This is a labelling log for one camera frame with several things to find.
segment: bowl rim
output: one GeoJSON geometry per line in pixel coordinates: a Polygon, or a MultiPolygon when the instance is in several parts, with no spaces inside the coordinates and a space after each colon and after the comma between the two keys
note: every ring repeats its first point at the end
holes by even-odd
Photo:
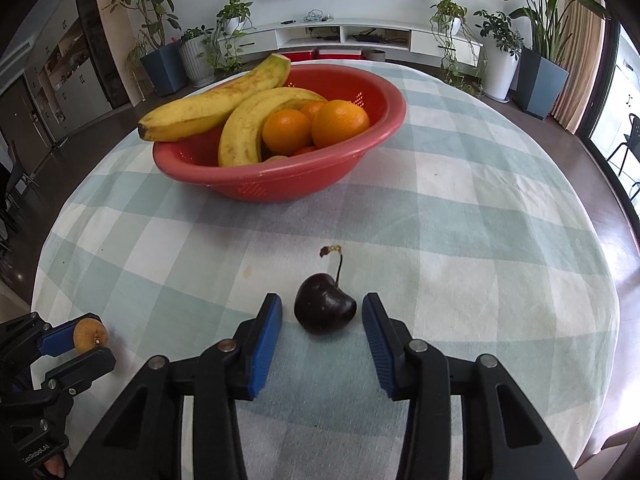
{"type": "MultiPolygon", "coordinates": [[[[318,69],[318,63],[294,64],[292,72],[312,72],[318,69]]],[[[368,80],[379,87],[385,95],[386,109],[378,122],[365,132],[344,140],[333,146],[322,148],[303,155],[292,156],[286,160],[275,160],[268,164],[249,164],[246,166],[224,167],[200,166],[190,164],[175,156],[172,142],[154,142],[153,158],[156,166],[167,176],[194,184],[240,184],[240,180],[247,182],[264,182],[278,180],[292,175],[311,173],[321,168],[337,166],[351,158],[360,157],[363,152],[381,144],[391,137],[404,122],[406,116],[406,102],[401,91],[390,81],[374,74],[340,64],[322,63],[322,67],[337,73],[351,73],[368,80]]]]}

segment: wooden floor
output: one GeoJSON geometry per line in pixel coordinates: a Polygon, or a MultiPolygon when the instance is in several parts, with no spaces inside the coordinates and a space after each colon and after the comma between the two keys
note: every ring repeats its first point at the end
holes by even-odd
{"type": "MultiPolygon", "coordinates": [[[[40,251],[66,199],[110,149],[133,130],[138,118],[159,102],[149,100],[87,127],[43,163],[36,176],[40,189],[25,193],[22,215],[14,214],[21,231],[11,237],[12,252],[0,262],[0,276],[24,301],[31,303],[40,251]]],[[[554,120],[537,120],[512,104],[489,99],[485,102],[536,140],[574,186],[600,238],[616,283],[620,336],[609,393],[586,449],[587,454],[592,454],[609,435],[640,422],[640,257],[636,240],[605,177],[577,137],[554,120]]]]}

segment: green and white tablecloth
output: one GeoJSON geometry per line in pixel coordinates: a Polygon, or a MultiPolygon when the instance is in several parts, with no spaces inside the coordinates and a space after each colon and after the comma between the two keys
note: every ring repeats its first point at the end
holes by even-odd
{"type": "MultiPolygon", "coordinates": [[[[619,313],[574,190],[475,98],[409,68],[343,63],[389,79],[408,108],[395,136],[334,186],[290,203],[235,202],[161,174],[132,132],[65,204],[34,309],[54,325],[95,312],[118,359],[76,398],[71,456],[146,359],[200,354],[276,292],[285,314],[267,385],[238,403],[248,477],[395,478],[407,406],[380,389],[359,311],[329,338],[309,337],[293,316],[300,283],[335,271],[337,255],[320,259],[320,247],[339,243],[340,284],[358,308],[378,292],[389,316],[445,354],[495,354],[578,459],[609,384],[619,313]]],[[[50,366],[40,359],[36,380],[50,366]]],[[[459,478],[459,412],[452,452],[459,478]]]]}

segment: round table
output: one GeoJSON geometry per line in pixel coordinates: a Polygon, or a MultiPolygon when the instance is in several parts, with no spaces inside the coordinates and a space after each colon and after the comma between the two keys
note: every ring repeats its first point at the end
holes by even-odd
{"type": "MultiPolygon", "coordinates": [[[[118,360],[76,398],[71,457],[146,359],[199,355],[276,292],[284,323],[267,385],[238,402],[248,477],[395,478],[407,406],[376,379],[359,312],[374,291],[390,317],[445,354],[496,355],[578,459],[609,384],[619,312],[574,190],[527,134],[479,100],[410,68],[330,62],[387,78],[408,111],[391,140],[328,189],[290,203],[235,202],[161,174],[134,131],[66,202],[42,250],[33,306],[54,325],[98,314],[118,360]],[[318,257],[333,243],[358,314],[343,332],[313,338],[293,302],[307,276],[335,272],[336,254],[318,257]]],[[[51,366],[40,359],[36,379],[51,366]]]]}

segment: beige curtain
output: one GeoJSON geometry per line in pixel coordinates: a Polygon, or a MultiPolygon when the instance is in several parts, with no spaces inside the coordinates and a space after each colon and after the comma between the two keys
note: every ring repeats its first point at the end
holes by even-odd
{"type": "Polygon", "coordinates": [[[569,77],[551,114],[574,134],[593,90],[600,65],[605,24],[604,20],[578,3],[571,6],[566,16],[566,32],[574,35],[569,40],[560,65],[569,72],[569,77]]]}

